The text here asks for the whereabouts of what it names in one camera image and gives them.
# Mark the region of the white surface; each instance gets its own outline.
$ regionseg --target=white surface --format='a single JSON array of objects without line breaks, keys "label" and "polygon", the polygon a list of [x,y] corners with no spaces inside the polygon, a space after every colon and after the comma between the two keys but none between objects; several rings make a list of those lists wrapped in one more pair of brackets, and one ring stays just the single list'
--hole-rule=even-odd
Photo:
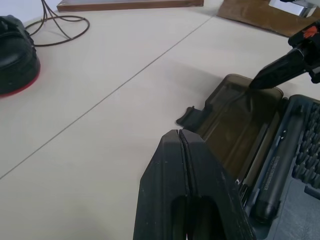
[{"label": "white surface", "polygon": [[[55,11],[61,0],[45,0]],[[22,22],[29,21],[42,15],[41,0],[1,0],[0,16],[13,15]]]},{"label": "white surface", "polygon": [[[0,100],[0,169],[204,23],[200,9],[90,13],[83,38],[39,49],[39,81]],[[139,180],[161,136],[179,128],[187,107],[202,108],[227,74],[254,77],[289,49],[284,37],[213,17],[1,180],[1,238],[132,239]],[[302,76],[281,88],[316,98],[320,86]]]}]

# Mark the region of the black cable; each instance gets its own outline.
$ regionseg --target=black cable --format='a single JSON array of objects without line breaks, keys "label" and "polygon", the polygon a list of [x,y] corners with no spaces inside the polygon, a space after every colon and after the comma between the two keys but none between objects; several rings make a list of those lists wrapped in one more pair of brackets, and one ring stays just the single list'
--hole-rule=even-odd
[{"label": "black cable", "polygon": [[[67,42],[70,42],[74,39],[77,39],[79,38],[80,36],[82,36],[83,34],[85,34],[88,29],[90,28],[90,22],[88,19],[86,19],[85,17],[81,17],[81,16],[74,16],[74,15],[65,15],[65,16],[59,16],[57,15],[49,6],[48,4],[46,3],[45,0],[41,0],[41,3],[42,3],[42,8],[43,8],[43,18],[40,19],[39,21],[35,21],[31,24],[29,24],[28,26],[25,27],[25,29],[28,29],[36,24],[40,24],[40,26],[33,32],[33,33],[30,33],[30,36],[33,36],[35,35],[37,32],[39,32],[39,30],[43,27],[44,23],[48,20],[53,20],[54,23],[56,24],[56,26],[59,28],[59,30],[63,33],[63,35],[66,36],[66,40],[63,40],[63,41],[59,41],[59,42],[54,42],[54,43],[48,43],[48,44],[35,44],[34,46],[35,47],[49,47],[49,46],[56,46],[56,45],[60,45],[60,44],[64,44],[64,43],[67,43]],[[63,21],[66,21],[66,22],[81,22],[81,21],[85,21],[87,23],[87,26],[85,28],[84,31],[82,31],[81,33],[79,33],[78,35],[74,36],[74,37],[69,37],[63,30],[62,28],[59,26],[59,24],[57,23],[56,19],[61,19]]]}]

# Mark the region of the white table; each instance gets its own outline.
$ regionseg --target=white table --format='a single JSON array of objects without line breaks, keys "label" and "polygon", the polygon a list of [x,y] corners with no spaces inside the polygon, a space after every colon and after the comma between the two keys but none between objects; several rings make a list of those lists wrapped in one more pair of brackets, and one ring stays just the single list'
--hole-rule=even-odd
[{"label": "white table", "polygon": [[[38,48],[39,79],[0,99],[1,239],[132,239],[139,180],[161,136],[227,74],[253,78],[290,49],[212,17],[219,5],[81,12],[84,36]],[[54,41],[53,29],[35,41]],[[280,88],[317,98],[320,85],[303,75]]]}]

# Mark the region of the black shoe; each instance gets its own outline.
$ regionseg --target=black shoe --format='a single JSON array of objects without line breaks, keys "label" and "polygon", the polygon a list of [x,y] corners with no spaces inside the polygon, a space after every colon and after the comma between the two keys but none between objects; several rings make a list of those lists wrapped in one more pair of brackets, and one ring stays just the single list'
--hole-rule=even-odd
[{"label": "black shoe", "polygon": [[30,86],[40,71],[34,41],[14,16],[0,16],[0,96]]}]

